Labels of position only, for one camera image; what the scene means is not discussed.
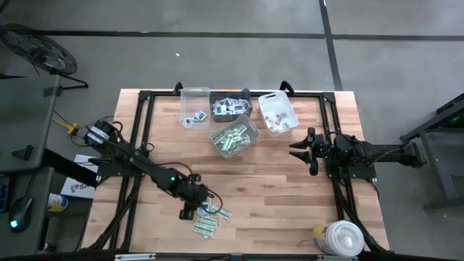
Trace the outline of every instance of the plastic container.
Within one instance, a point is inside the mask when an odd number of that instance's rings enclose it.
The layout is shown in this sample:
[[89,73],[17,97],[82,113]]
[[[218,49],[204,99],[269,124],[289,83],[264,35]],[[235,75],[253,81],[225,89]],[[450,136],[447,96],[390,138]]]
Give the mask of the plastic container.
[[361,230],[345,220],[319,225],[312,231],[312,239],[319,250],[342,257],[357,256],[364,248]]
[[67,203],[68,201],[66,197],[50,193],[46,210],[50,212],[62,212],[66,210]]
[[[298,126],[298,118],[291,106],[290,100],[283,91],[276,91],[272,94],[260,96],[258,99],[262,120],[265,123],[266,131],[269,136],[276,137],[286,133],[290,133],[291,129]],[[281,125],[286,124],[288,127],[284,130],[271,130],[266,123],[266,117],[274,117],[281,113],[285,113],[286,117],[280,121]]]
[[[194,115],[203,111],[203,120],[193,121]],[[210,126],[210,89],[193,87],[181,89],[181,123],[185,128],[208,128]]]
[[219,151],[219,153],[221,154],[221,156],[223,156],[223,158],[225,160],[230,160],[233,157],[235,157],[236,155],[238,155],[238,154],[242,153],[243,151],[245,151],[246,149],[248,149],[249,147],[253,146],[253,144],[255,144],[256,141],[258,140],[258,137],[260,136],[260,132],[258,131],[256,126],[254,126],[253,122],[248,118],[248,116],[241,114],[241,115],[239,115],[237,120],[234,120],[232,123],[227,124],[227,126],[225,126],[224,128],[221,128],[220,130],[213,130],[210,133],[210,139],[214,144],[214,140],[216,140],[216,138],[220,134],[222,134],[224,131],[226,131],[228,129],[231,129],[231,128],[234,128],[235,126],[240,125],[240,124],[243,124],[243,125],[246,126],[245,133],[247,133],[248,136],[250,137],[250,143],[248,143],[247,145],[241,147],[240,149],[238,149],[236,152],[234,152],[232,154],[226,154],[225,152],[223,152],[215,144],[216,149]]
[[246,116],[250,116],[252,111],[253,111],[253,103],[252,103],[252,94],[250,93],[249,89],[245,88],[240,92],[230,92],[230,93],[217,93],[217,92],[211,92],[210,94],[210,114],[212,117],[212,120],[214,120],[217,123],[226,123],[226,122],[231,122],[233,120],[237,120],[240,114],[236,115],[214,115],[212,113],[214,109],[214,103],[216,101],[219,101],[221,99],[246,99],[249,103],[250,108],[242,114],[245,114]]

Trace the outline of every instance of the black bracket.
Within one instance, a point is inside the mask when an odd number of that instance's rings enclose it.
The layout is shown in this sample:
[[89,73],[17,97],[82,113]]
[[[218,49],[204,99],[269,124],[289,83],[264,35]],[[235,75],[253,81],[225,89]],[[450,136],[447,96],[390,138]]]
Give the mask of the black bracket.
[[140,102],[145,101],[146,99],[148,99],[148,97],[150,97],[150,95],[152,95],[152,91],[140,91],[138,93],[138,100]]
[[22,160],[28,161],[30,158],[30,154],[32,153],[33,150],[34,150],[33,146],[27,145],[25,149],[12,152],[12,155]]
[[335,103],[335,93],[334,92],[323,92],[322,97],[326,98],[331,103]]
[[287,82],[286,80],[283,80],[282,83],[281,83],[281,87],[279,88],[279,91],[289,91],[289,94],[291,95],[295,95],[295,90],[293,89],[293,87],[291,87],[290,83]]
[[177,82],[177,83],[175,84],[175,87],[174,87],[174,94],[175,94],[176,96],[178,96],[178,95],[180,94],[180,92],[181,92],[181,89],[183,89],[182,83],[181,83],[181,82]]

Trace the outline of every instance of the butcher block tabletop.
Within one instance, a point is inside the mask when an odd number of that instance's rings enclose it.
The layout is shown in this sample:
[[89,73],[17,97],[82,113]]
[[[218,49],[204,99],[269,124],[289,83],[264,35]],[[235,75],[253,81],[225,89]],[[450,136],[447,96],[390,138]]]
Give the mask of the butcher block tabletop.
[[[124,125],[126,140],[131,136],[139,91],[121,90],[117,103],[115,120]],[[341,131],[363,140],[354,93],[338,91],[335,97]],[[319,161],[319,175],[310,176],[308,166],[289,155],[289,144],[303,140],[308,127],[322,133],[319,102],[312,98],[290,98],[299,126],[289,134],[271,138],[266,133],[258,99],[252,101],[250,119],[259,129],[260,137],[245,152],[224,160],[209,134],[227,123],[211,120],[209,129],[185,129],[179,121],[180,98],[156,98],[148,140],[154,144],[150,159],[156,163],[182,162],[200,173],[202,183],[223,198],[224,208],[232,212],[232,218],[226,221],[220,217],[212,239],[204,239],[192,231],[196,217],[192,221],[178,219],[183,202],[161,192],[149,177],[144,177],[138,195],[131,252],[320,253],[312,242],[312,230],[317,225],[337,221],[332,183],[322,161]],[[146,108],[147,103],[136,146],[140,145]],[[330,107],[326,108],[332,123]],[[189,174],[185,167],[169,167]],[[121,180],[111,177],[96,188],[82,247],[94,243],[114,217]],[[379,244],[388,249],[376,191],[364,180],[354,179],[352,185],[361,221]],[[126,219],[122,221],[118,246],[123,240],[125,224]]]

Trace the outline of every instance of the stand fan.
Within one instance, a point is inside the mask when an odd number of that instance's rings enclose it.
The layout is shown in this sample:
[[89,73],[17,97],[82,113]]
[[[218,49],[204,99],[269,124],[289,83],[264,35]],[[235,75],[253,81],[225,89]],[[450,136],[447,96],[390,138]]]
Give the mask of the stand fan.
[[39,67],[51,75],[59,75],[82,83],[79,86],[62,87],[62,89],[88,88],[86,82],[68,76],[77,71],[78,63],[68,51],[50,38],[39,36],[34,30],[23,25],[6,24],[0,26],[0,41],[34,67]]

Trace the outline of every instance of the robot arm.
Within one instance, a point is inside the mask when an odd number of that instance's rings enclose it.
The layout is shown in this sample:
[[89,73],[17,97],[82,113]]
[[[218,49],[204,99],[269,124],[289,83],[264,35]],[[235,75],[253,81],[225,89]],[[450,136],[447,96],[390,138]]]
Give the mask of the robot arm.
[[101,158],[89,162],[99,166],[99,175],[141,177],[149,175],[157,187],[174,198],[184,201],[179,218],[192,220],[195,210],[210,195],[210,190],[199,184],[199,174],[184,175],[174,168],[163,167],[148,159],[148,151],[136,149],[113,125],[98,121],[84,136],[86,144],[101,154]]
[[307,149],[306,152],[290,152],[291,155],[310,164],[310,174],[318,174],[317,158],[330,162],[329,167],[363,171],[376,162],[398,162],[405,166],[422,167],[426,162],[422,151],[415,143],[401,145],[374,145],[359,141],[354,136],[335,133],[333,142],[326,141],[323,134],[315,134],[314,128],[308,128],[305,140],[291,144],[291,148]]

